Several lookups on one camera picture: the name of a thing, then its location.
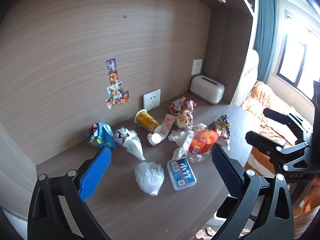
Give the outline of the white plastic cone wrapper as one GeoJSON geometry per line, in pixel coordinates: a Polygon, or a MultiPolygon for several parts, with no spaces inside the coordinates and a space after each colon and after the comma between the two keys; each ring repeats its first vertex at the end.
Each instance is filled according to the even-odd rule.
{"type": "Polygon", "coordinates": [[[141,141],[134,130],[128,130],[125,127],[121,127],[116,130],[114,141],[136,158],[142,161],[145,160],[141,141]]]}

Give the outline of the cream padded headboard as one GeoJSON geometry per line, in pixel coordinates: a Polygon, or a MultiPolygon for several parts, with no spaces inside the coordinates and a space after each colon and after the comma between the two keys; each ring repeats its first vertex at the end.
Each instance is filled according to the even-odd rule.
{"type": "Polygon", "coordinates": [[[256,50],[248,51],[244,68],[234,95],[234,103],[240,106],[252,90],[258,78],[259,55],[256,50]]]}

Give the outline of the purple yellow noodle bag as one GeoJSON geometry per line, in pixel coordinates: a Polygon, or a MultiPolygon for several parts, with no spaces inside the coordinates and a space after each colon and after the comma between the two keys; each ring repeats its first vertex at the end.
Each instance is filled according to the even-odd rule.
{"type": "Polygon", "coordinates": [[[230,127],[231,124],[227,114],[220,116],[208,126],[209,130],[215,131],[218,134],[216,143],[226,147],[228,150],[230,149],[229,142],[231,138],[230,127]]]}

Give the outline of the orange bed cover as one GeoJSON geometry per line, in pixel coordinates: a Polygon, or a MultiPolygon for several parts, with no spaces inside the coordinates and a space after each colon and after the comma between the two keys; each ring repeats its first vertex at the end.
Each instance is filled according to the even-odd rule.
{"type": "MultiPolygon", "coordinates": [[[[284,115],[290,113],[296,115],[302,119],[303,126],[307,130],[312,130],[310,122],[304,119],[293,106],[276,96],[271,87],[261,81],[254,84],[240,108],[257,118],[259,127],[255,130],[256,133],[283,145],[285,148],[295,146],[297,137],[286,125],[266,117],[263,113],[264,109],[269,108],[284,115]]],[[[270,157],[255,146],[252,146],[245,168],[255,170],[257,174],[264,177],[273,177],[276,174],[270,157]]]]}

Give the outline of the white wall socket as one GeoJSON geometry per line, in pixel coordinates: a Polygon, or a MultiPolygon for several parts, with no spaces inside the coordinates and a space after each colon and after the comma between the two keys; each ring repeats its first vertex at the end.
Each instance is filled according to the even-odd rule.
{"type": "Polygon", "coordinates": [[[203,62],[203,59],[193,60],[193,65],[191,68],[191,75],[200,74],[201,69],[202,69],[202,62],[203,62]]]}
{"type": "Polygon", "coordinates": [[[143,95],[143,108],[150,111],[159,106],[161,89],[156,89],[143,95]]]}

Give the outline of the red green wrapper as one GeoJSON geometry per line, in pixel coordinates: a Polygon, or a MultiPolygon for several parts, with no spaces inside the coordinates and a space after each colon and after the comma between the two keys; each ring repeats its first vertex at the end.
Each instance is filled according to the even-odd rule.
{"type": "Polygon", "coordinates": [[[186,128],[193,124],[193,115],[190,110],[185,109],[176,116],[176,125],[179,128],[186,128]]]}

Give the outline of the clear plastic bag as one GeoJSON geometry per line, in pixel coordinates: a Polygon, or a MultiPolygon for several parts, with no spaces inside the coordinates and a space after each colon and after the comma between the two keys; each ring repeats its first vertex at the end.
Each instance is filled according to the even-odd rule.
{"type": "Polygon", "coordinates": [[[157,196],[164,181],[164,170],[161,164],[143,162],[136,166],[135,178],[143,192],[157,196]]]}

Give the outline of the lower white wall socket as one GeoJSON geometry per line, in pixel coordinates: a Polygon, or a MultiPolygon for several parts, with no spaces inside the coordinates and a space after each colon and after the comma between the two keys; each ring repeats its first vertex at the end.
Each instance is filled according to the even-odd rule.
{"type": "Polygon", "coordinates": [[[156,89],[143,95],[143,108],[150,111],[159,106],[161,89],[156,89]]]}

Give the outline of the yellow paper cup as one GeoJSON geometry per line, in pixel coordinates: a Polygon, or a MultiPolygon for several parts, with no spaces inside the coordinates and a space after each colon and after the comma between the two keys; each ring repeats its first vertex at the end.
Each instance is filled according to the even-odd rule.
{"type": "Polygon", "coordinates": [[[134,123],[140,124],[150,133],[158,133],[162,128],[161,124],[156,119],[154,119],[145,109],[137,112],[134,123]]]}

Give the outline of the colourful wall stickers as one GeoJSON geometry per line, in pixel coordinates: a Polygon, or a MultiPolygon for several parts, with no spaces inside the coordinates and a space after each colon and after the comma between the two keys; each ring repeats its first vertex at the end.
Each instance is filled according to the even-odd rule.
{"type": "Polygon", "coordinates": [[[108,99],[106,103],[108,109],[112,109],[130,101],[130,94],[125,90],[123,81],[120,81],[117,70],[116,59],[106,61],[110,85],[107,87],[108,99]]]}

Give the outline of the white tissue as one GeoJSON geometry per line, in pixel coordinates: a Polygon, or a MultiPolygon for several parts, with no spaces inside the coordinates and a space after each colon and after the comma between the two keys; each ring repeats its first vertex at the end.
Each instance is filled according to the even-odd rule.
{"type": "Polygon", "coordinates": [[[206,130],[207,128],[207,125],[200,123],[193,126],[187,126],[179,131],[172,131],[168,136],[168,139],[169,141],[175,142],[178,146],[178,148],[174,150],[172,160],[183,157],[188,152],[194,134],[198,131],[206,130]]]}

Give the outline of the red white snack bag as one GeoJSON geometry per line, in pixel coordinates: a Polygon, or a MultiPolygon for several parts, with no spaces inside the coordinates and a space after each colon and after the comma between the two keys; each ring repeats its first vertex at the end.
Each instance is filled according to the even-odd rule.
{"type": "Polygon", "coordinates": [[[171,115],[179,115],[184,111],[192,113],[194,108],[197,106],[197,103],[190,98],[181,97],[178,100],[175,100],[169,107],[169,112],[171,115]]]}

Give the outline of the person leg pink trousers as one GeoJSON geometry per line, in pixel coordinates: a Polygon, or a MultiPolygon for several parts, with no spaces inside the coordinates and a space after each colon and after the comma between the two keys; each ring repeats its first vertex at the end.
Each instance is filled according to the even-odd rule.
{"type": "Polygon", "coordinates": [[[299,239],[319,211],[319,178],[315,178],[311,185],[310,191],[303,200],[304,204],[293,211],[295,220],[294,239],[299,239]]]}

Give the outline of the blue label plastic box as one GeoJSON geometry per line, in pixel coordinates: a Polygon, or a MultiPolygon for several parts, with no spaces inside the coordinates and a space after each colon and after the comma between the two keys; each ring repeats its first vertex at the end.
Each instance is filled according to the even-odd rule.
{"type": "Polygon", "coordinates": [[[187,189],[197,182],[186,157],[169,161],[167,163],[167,170],[176,191],[187,189]]]}

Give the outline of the orange plastic cup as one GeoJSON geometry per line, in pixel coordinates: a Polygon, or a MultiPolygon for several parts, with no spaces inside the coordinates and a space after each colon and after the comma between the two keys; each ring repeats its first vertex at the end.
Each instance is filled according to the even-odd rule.
{"type": "Polygon", "coordinates": [[[212,130],[197,131],[190,143],[188,152],[191,154],[205,154],[217,142],[219,135],[212,130]]]}

